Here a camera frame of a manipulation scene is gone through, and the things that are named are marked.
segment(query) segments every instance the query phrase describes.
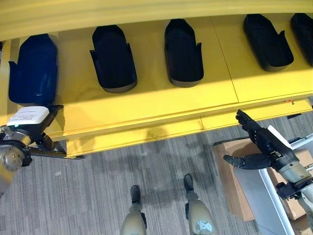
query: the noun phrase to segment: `robotic hand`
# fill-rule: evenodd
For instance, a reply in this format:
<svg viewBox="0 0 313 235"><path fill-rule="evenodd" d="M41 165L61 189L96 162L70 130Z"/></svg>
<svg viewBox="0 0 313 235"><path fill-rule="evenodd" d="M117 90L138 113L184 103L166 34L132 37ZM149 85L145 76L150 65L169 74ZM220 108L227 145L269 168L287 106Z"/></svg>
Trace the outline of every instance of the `robotic hand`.
<svg viewBox="0 0 313 235"><path fill-rule="evenodd" d="M288 147L288 142L273 127L260 127L241 110L238 110L236 119L262 153L240 158L225 155L224 160L247 170L274 168L288 182L276 186L277 194L282 199L295 198L299 201L313 231L313 177L309 173L309 167L304 167L299 162L293 150Z"/></svg>
<svg viewBox="0 0 313 235"><path fill-rule="evenodd" d="M13 180L13 176L22 166L28 166L31 155L57 155L59 149L44 133L55 118L62 105L48 108L42 106L24 107L0 130L0 198ZM38 148L29 147L36 143Z"/></svg>

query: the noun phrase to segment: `blue container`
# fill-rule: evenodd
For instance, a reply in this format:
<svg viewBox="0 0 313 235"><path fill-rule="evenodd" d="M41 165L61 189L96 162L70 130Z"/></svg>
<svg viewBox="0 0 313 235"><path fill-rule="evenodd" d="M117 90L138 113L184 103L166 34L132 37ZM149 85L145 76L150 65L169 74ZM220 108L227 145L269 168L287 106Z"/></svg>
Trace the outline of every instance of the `blue container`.
<svg viewBox="0 0 313 235"><path fill-rule="evenodd" d="M21 45L18 63L9 61L11 101L25 106L47 106L54 101L57 52L48 34L31 36Z"/></svg>

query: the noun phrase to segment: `yellow table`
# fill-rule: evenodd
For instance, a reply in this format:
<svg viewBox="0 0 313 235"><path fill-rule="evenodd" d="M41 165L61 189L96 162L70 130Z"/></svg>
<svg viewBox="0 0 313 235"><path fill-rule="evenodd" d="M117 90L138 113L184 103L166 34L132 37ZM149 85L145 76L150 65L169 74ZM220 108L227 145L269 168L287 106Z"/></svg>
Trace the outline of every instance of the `yellow table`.
<svg viewBox="0 0 313 235"><path fill-rule="evenodd" d="M76 1L60 1L59 4L74 2ZM240 4L246 1L239 0L236 1L238 6L234 7L232 12L241 13L240 9L254 12L257 11L257 7L265 6L263 2L256 1L255 4L247 5L247 8L240 8ZM281 1L271 2L274 4L271 10L274 11L275 4ZM305 0L297 1L297 4L296 1L285 2L286 11L291 11L292 5L298 10L304 10L304 6L309 6ZM140 5L142 3L143 1L134 1L129 4L134 4L134 9L141 12L141 9L147 7ZM9 7L3 9L0 4L0 15L5 13L8 16L7 24L12 23L14 26L9 16L17 14L22 9L30 14L32 9L41 9L40 7L45 4L50 6L52 3L51 1L46 1L45 4L37 2L27 6L21 3L15 7L8 2L5 4ZM124 1L120 4L116 6L116 10L121 7L121 12L130 14L128 8L122 7L123 4L125 6ZM169 0L166 4L178 6L181 2ZM215 4L216 8L210 11L201 10L200 6L206 4ZM187 5L197 8L197 11L190 11L188 15L187 8L184 8L185 11L182 11L184 16L231 12L230 8L221 11L218 7L219 3L214 1L186 1ZM104 9L108 11L108 8L101 6L99 11ZM156 8L155 14L161 9L161 7ZM91 8L86 8L84 12L80 12L80 15L87 14L89 10ZM55 14L54 10L46 9L46 11ZM168 18L167 14L175 16L174 12L174 8L169 8L169 13L164 11L164 14L158 15L158 19ZM29 15L27 18L27 14L16 18L14 21L18 25L16 29L24 28L23 30L27 30L28 34L42 33L43 26L48 30L57 31L51 33L51 38L58 47L59 59L59 85L55 103L63 104L64 109L47 128L46 133L55 141L67 140L69 158L235 125L237 124L235 112L239 108L247 111L255 119L280 117L312 110L306 97L313 94L313 69L306 64L291 32L289 21L293 14L265 15L272 21L277 31L286 30L286 38L295 58L286 69L274 73L263 71L258 65L242 30L243 15L187 19L195 31L197 42L202 42L204 67L204 78L200 84L187 89L177 88L168 80L164 57L164 30L168 20L120 24L131 45L138 78L138 85L123 94L107 93L98 84L89 54L89 50L93 49L91 36L95 27L59 31L76 28L78 24L74 26L74 23L64 16L68 21L65 20L64 24L61 23L58 28L55 28L54 23L49 25L45 22L47 18L41 13L38 14L38 17L43 20L41 23L36 21L37 17L31 18ZM77 19L79 15L73 12L71 14L72 19ZM20 20L25 17L27 18L25 24L22 24ZM30 19L37 22L33 28L30 28ZM95 19L103 20L98 15ZM145 21L153 19L148 14L143 18ZM110 20L105 19L104 22L111 23ZM128 20L140 21L139 18ZM88 19L85 23L82 26L90 26ZM6 27L3 22L0 23L0 39L13 37L13 35L18 38L7 40L3 47L0 65L0 123L6 123L19 109L19 105L8 99L7 62L17 60L19 46L27 39L24 37L27 35L26 31L21 29L21 31L4 33L3 29ZM294 102L286 103L286 100L294 100Z"/></svg>

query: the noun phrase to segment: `brown cardboard box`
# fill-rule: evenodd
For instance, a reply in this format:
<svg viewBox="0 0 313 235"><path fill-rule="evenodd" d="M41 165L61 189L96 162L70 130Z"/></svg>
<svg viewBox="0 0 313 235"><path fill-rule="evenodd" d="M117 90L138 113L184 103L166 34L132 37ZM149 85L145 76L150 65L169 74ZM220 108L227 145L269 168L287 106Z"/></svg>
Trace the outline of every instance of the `brown cardboard box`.
<svg viewBox="0 0 313 235"><path fill-rule="evenodd" d="M260 150L250 139L243 139L216 145L214 151L228 210L244 221L253 220L253 213L234 174L234 168L232 165L224 161L223 156L228 154L234 157L241 157L243 155L260 153ZM300 159L300 162L303 165L309 165L313 162L308 150L296 152L296 156ZM274 186L280 182L285 182L281 175L272 168L269 168L269 174ZM303 208L294 199L283 201L283 206L290 219L295 220L305 214Z"/></svg>
<svg viewBox="0 0 313 235"><path fill-rule="evenodd" d="M295 235L313 235L306 215L292 221L291 226Z"/></svg>
<svg viewBox="0 0 313 235"><path fill-rule="evenodd" d="M253 220L253 213L234 174L234 167L224 161L223 156L228 154L233 157L242 157L260 153L260 150L250 139L224 142L214 148L228 210L244 221Z"/></svg>
<svg viewBox="0 0 313 235"><path fill-rule="evenodd" d="M313 159L308 150L300 150L298 152L295 152L295 154L303 166L307 166L313 163ZM268 168L268 174L274 186L276 186L280 182L284 182L285 184L287 183L284 180L284 178L279 173L277 173L273 168ZM291 220L296 220L297 218L300 218L301 216L305 215L304 209L295 199L282 200L282 204L285 208L288 218Z"/></svg>

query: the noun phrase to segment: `robot leg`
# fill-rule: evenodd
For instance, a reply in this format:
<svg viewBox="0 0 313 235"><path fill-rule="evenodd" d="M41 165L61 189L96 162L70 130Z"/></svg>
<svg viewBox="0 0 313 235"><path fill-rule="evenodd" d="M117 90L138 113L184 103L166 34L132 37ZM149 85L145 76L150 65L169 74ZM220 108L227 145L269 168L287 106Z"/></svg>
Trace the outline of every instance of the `robot leg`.
<svg viewBox="0 0 313 235"><path fill-rule="evenodd" d="M133 204L125 217L121 235L146 235L146 218L140 212L140 205Z"/></svg>
<svg viewBox="0 0 313 235"><path fill-rule="evenodd" d="M217 235L215 222L211 213L194 192L191 175L185 175L184 185L188 199L185 209L186 218L189 221L190 233L192 235Z"/></svg>

